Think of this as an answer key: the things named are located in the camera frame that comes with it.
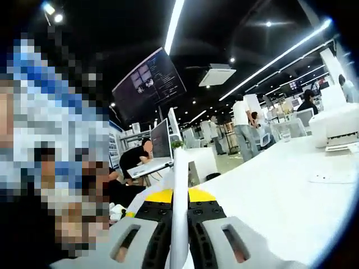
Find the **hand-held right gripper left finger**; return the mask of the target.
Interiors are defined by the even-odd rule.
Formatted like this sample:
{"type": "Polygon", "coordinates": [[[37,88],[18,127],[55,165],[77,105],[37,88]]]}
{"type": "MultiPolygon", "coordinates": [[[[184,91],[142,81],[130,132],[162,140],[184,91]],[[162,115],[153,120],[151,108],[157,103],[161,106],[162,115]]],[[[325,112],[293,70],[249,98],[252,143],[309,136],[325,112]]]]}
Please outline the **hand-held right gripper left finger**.
{"type": "Polygon", "coordinates": [[[111,251],[120,268],[165,268],[171,244],[173,191],[165,189],[145,198],[135,217],[125,225],[111,251]]]}

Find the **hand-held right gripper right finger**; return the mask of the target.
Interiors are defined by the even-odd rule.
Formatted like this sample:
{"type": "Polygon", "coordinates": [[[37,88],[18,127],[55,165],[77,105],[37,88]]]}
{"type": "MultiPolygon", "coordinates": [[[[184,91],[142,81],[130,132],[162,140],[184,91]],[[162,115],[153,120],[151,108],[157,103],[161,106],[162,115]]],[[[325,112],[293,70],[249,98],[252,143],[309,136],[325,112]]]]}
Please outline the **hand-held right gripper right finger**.
{"type": "Polygon", "coordinates": [[[188,190],[188,238],[195,268],[281,268],[266,240],[228,217],[211,194],[188,190]]]}

